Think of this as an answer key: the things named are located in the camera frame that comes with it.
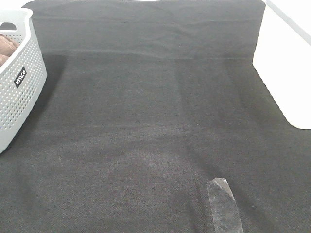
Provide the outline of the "white plastic basket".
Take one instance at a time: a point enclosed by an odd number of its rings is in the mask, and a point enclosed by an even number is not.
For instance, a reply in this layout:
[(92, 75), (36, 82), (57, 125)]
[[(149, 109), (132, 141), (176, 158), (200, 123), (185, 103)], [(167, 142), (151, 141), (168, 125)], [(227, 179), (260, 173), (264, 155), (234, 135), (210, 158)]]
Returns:
[(267, 0), (253, 66), (286, 120), (311, 128), (311, 2)]

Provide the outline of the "clear tape strip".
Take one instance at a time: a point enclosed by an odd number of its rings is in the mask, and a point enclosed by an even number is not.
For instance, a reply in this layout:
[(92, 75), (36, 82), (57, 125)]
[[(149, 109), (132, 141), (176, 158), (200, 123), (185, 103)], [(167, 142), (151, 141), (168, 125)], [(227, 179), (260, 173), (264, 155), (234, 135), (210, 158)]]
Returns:
[(225, 178), (207, 182), (207, 191), (216, 233), (243, 233), (235, 198)]

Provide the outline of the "black table cloth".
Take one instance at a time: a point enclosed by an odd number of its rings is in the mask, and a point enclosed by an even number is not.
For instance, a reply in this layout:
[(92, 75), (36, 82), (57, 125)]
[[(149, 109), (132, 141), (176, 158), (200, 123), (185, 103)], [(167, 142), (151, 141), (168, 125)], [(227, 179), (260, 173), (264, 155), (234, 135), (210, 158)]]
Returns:
[(252, 65), (260, 0), (33, 1), (48, 77), (0, 157), (3, 233), (311, 230), (311, 133)]

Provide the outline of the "grey perforated laundry basket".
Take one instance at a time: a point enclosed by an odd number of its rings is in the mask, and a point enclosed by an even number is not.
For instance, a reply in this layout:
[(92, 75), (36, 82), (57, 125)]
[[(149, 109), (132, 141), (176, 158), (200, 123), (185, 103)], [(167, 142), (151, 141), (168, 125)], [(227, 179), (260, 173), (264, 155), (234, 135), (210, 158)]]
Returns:
[(19, 43), (19, 47), (0, 67), (0, 150), (4, 152), (34, 107), (47, 79), (40, 46), (27, 8), (4, 8), (0, 22), (14, 30), (0, 33)]

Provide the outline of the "brown towel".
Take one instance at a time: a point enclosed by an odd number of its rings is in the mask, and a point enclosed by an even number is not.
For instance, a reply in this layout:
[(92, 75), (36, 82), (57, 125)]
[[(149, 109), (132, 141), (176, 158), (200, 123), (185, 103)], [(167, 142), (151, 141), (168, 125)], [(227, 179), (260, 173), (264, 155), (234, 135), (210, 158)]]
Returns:
[(16, 51), (20, 43), (1, 34), (0, 35), (0, 66), (2, 66), (8, 58)]

